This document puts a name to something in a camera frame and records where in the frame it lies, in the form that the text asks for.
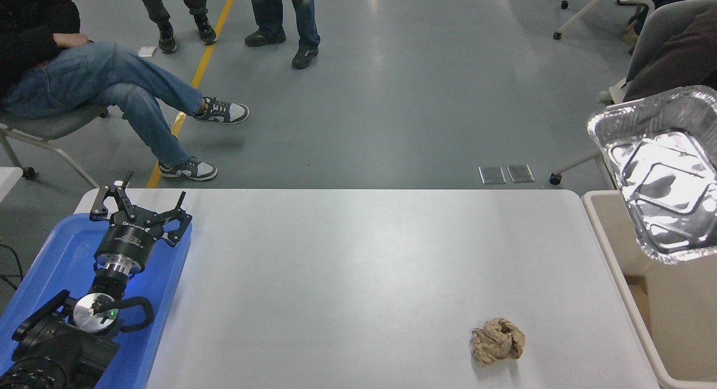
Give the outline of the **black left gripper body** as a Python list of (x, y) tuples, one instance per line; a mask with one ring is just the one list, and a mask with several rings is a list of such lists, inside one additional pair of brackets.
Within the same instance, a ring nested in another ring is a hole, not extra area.
[(164, 221), (151, 210), (135, 209), (135, 218), (125, 212), (116, 212), (110, 226), (95, 252), (95, 261), (106, 264), (116, 254), (130, 258), (138, 265), (150, 259), (156, 241), (164, 235)]

